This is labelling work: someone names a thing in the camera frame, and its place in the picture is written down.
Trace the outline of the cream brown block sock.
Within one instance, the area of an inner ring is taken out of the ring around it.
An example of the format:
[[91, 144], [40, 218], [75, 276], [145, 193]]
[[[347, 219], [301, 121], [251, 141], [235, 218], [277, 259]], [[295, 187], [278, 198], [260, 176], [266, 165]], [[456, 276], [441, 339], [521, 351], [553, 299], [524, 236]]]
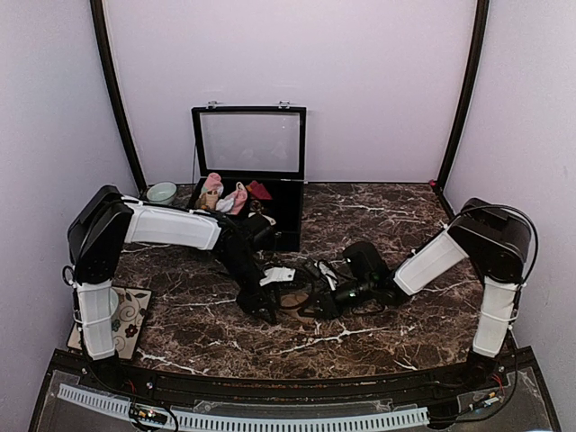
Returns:
[[276, 224], [276, 220], [270, 216], [267, 215], [262, 215], [269, 223], [271, 226], [274, 226]]

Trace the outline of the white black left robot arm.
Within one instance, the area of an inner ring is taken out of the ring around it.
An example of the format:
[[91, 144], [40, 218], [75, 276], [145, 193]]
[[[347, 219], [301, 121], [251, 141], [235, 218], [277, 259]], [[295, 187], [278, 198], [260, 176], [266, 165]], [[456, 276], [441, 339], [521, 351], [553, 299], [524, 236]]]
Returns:
[[116, 353], [110, 299], [125, 245], [142, 242], [211, 251], [238, 285], [238, 306], [273, 323], [278, 307], [262, 285], [265, 273], [254, 259], [273, 235], [270, 221], [260, 214], [233, 220], [216, 211], [143, 202], [113, 185], [99, 189], [67, 231], [75, 319], [82, 348], [95, 361], [93, 379], [108, 392], [120, 392], [127, 384], [126, 371], [110, 359]]

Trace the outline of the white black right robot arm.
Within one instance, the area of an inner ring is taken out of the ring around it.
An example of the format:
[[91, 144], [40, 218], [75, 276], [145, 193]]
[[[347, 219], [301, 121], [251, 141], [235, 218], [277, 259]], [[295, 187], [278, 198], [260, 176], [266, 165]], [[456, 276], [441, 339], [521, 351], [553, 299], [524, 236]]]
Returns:
[[477, 391], [494, 375], [491, 359], [499, 355], [516, 318], [521, 291], [534, 269], [538, 250], [536, 225], [522, 211], [472, 198], [395, 269], [390, 269], [375, 245], [367, 241], [344, 249], [348, 277], [316, 262], [312, 272], [324, 286], [309, 296], [299, 313], [333, 320], [369, 301], [383, 307], [400, 306], [467, 260], [481, 275], [483, 297], [472, 340], [475, 358], [460, 369], [459, 382], [465, 389]]

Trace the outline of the tan ribbed sock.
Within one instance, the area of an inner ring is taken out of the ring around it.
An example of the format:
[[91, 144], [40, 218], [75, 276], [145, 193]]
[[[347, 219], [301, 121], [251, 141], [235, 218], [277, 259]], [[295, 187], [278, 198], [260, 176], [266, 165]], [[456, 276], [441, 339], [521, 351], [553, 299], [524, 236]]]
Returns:
[[280, 297], [280, 312], [299, 322], [311, 325], [315, 322], [312, 317], [302, 316], [298, 310], [304, 306], [309, 295], [306, 292], [290, 292]]

